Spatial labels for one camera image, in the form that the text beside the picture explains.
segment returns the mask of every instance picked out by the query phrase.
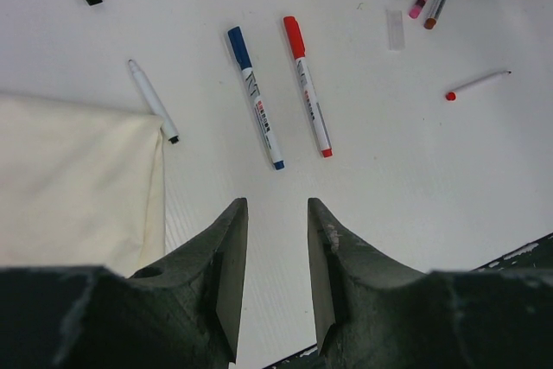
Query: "marker cap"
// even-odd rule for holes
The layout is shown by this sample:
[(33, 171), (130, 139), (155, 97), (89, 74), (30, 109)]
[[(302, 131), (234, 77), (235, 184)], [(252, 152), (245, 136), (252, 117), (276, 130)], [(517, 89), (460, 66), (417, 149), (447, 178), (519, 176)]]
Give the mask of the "marker cap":
[(236, 56), (240, 69), (251, 68), (250, 56), (245, 47), (244, 37), (239, 26), (228, 31), (228, 39), (231, 41), (232, 51), (234, 51), (234, 56)]
[(286, 16), (283, 20), (294, 59), (305, 58), (305, 45), (303, 44), (300, 25), (293, 16)]

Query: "beige fabric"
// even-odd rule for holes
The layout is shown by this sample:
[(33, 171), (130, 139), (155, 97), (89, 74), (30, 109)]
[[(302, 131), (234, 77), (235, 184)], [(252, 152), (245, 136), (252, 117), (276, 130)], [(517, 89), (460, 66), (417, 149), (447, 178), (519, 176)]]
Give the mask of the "beige fabric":
[(0, 265), (163, 256), (162, 120), (0, 94)]

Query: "marker barrel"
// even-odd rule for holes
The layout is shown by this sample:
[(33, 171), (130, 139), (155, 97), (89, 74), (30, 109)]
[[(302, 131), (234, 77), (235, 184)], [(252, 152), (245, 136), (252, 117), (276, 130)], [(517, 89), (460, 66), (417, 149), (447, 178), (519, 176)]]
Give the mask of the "marker barrel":
[(162, 101), (157, 96), (156, 90), (154, 90), (154, 87), (149, 82), (148, 77), (133, 60), (129, 60), (129, 68), (132, 73), (132, 78), (134, 78), (137, 83), (138, 89), (148, 103), (149, 108), (154, 114), (163, 118), (163, 134), (172, 144), (178, 143), (179, 132), (177, 131), (173, 120), (171, 120), (171, 117), (167, 113), (167, 110), (165, 110)]
[(256, 77), (253, 74), (251, 68), (242, 70), (242, 78), (244, 79), (245, 87), (248, 90), (248, 96), (250, 97), (251, 108), (257, 120), (259, 132), (261, 137), (267, 146), (270, 159), (273, 162), (276, 170), (284, 169), (283, 155), (280, 152), (277, 144), (277, 138), (273, 131), (272, 125), (270, 125), (269, 116), (267, 115), (267, 109), (261, 99), (259, 93), (259, 87), (257, 86)]
[(471, 81), (471, 82), (465, 84), (464, 86), (458, 86), (457, 88), (455, 88), (454, 90), (451, 90), (450, 92), (455, 92), (455, 93), (465, 92), (466, 90), (470, 90), (471, 88), (475, 88), (477, 86), (482, 86), (482, 85), (488, 84), (492, 81), (495, 81), (499, 78), (503, 78), (506, 75), (509, 75), (510, 73), (511, 73), (511, 71), (501, 71), (499, 73), (492, 73), (490, 75), (487, 75), (486, 77), (482, 77), (478, 80)]
[(313, 81), (311, 80), (311, 74), (309, 73), (308, 66), (305, 62), (305, 58), (299, 58), (296, 60), (297, 75), (300, 79), (300, 84), (303, 88), (303, 97), (305, 99), (305, 106), (308, 111), (309, 119), (315, 130), (317, 136), (317, 142), (319, 143), (319, 150), (323, 157), (330, 157), (332, 155), (332, 145), (330, 144), (330, 138), (328, 138), (327, 126), (325, 120), (322, 117), (321, 106), (313, 87)]

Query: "marker label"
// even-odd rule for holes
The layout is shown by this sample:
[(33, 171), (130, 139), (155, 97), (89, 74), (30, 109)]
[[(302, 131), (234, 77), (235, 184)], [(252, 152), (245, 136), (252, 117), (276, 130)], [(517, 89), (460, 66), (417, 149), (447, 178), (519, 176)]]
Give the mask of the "marker label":
[(315, 95), (315, 87), (313, 85), (313, 81), (311, 80), (311, 74), (309, 73), (308, 66), (305, 63), (305, 58), (298, 58), (296, 60), (296, 68), (303, 88), (305, 105), (307, 106), (308, 113), (311, 116), (315, 133), (318, 137), (326, 138), (326, 142), (320, 142), (321, 150), (331, 149), (332, 145), (330, 144), (330, 137), (328, 137), (327, 126), (322, 118), (321, 107), (319, 106), (319, 100)]
[(277, 138), (275, 137), (275, 133), (273, 133), (272, 127), (270, 126), (269, 117), (267, 116), (265, 105), (261, 99), (261, 93), (259, 92), (259, 87), (257, 86), (256, 77), (251, 68), (244, 69), (242, 71), (242, 75), (248, 89), (248, 96), (250, 97), (251, 105), (253, 105), (253, 111), (256, 115), (259, 131), (261, 131), (263, 140), (269, 149), (271, 159), (273, 161), (280, 161), (282, 160), (280, 150), (277, 146), (273, 145), (273, 143), (277, 142)]

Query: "white surface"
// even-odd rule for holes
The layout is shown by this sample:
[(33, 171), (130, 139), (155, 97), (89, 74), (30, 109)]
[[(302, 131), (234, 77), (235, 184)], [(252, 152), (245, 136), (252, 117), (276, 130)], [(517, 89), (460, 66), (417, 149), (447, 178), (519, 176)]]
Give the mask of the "white surface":
[[(4, 91), (146, 111), (147, 74), (181, 133), (165, 146), (168, 246), (232, 199), (250, 206), (238, 367), (315, 342), (307, 198), (419, 270), (471, 269), (551, 232), (553, 0), (448, 0), (432, 31), (385, 10), (415, 0), (0, 0)], [(334, 157), (317, 151), (282, 18), (302, 27)], [(272, 170), (226, 31), (240, 25), (286, 169)], [(493, 70), (513, 75), (447, 102)]]

